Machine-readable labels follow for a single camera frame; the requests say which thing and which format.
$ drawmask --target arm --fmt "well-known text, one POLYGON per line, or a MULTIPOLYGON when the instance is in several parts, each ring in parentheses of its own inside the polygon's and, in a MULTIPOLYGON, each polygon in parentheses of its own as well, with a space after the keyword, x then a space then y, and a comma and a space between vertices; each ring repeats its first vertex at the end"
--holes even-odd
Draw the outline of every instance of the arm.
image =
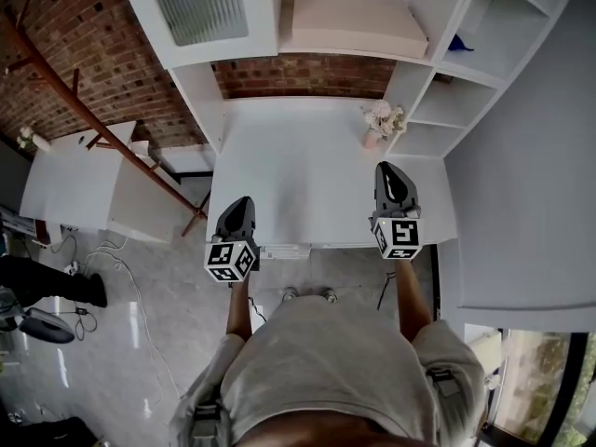
POLYGON ((252 336, 251 312, 249 310, 249 277, 232 284, 230 311, 227 316, 226 334, 237 334, 244 341, 252 336))
POLYGON ((412 264, 401 260, 395 265, 401 334, 411 343, 418 332, 432 324, 432 315, 420 292, 412 264))

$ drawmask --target white wall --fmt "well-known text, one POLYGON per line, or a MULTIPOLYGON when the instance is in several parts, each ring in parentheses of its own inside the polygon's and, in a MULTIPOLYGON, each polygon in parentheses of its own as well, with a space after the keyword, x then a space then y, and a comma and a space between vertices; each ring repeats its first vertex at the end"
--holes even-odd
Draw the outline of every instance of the white wall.
POLYGON ((596 330, 595 29, 596 0, 571 0, 445 160, 466 322, 596 330))
POLYGON ((0 205, 19 213, 31 162, 0 141, 0 205))

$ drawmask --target white desk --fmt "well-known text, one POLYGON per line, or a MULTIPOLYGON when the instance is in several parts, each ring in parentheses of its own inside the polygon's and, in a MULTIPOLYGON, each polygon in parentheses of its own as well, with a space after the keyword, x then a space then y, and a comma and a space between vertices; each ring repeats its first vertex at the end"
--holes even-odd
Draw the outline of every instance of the white desk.
MULTIPOLYGON (((128 144, 136 122, 109 126, 128 144)), ((181 205, 114 149, 87 144, 95 130, 77 132, 37 151, 25 186, 20 215, 85 230, 110 229, 144 241, 171 241, 181 205)), ((180 188, 162 170, 156 173, 180 188)))
MULTIPOLYGON (((211 188, 210 237, 230 203, 250 196, 259 245, 373 247, 374 170, 362 147, 363 100, 264 98, 227 103, 223 151, 211 188)), ((442 159, 388 159, 416 184, 425 244, 457 237, 442 159)))

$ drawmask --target small vase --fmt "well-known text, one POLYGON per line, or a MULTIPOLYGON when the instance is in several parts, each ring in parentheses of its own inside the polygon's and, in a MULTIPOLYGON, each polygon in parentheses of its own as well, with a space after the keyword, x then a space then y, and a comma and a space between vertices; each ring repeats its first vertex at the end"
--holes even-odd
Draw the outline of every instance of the small vase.
POLYGON ((378 141, 379 134, 369 129, 366 131, 366 134, 364 134, 364 141, 362 144, 365 149, 374 149, 378 141))
POLYGON ((49 152, 49 150, 52 148, 52 146, 49 144, 48 141, 46 141, 44 138, 42 138, 41 136, 39 136, 37 134, 34 134, 33 142, 37 147, 39 147, 45 153, 49 152))

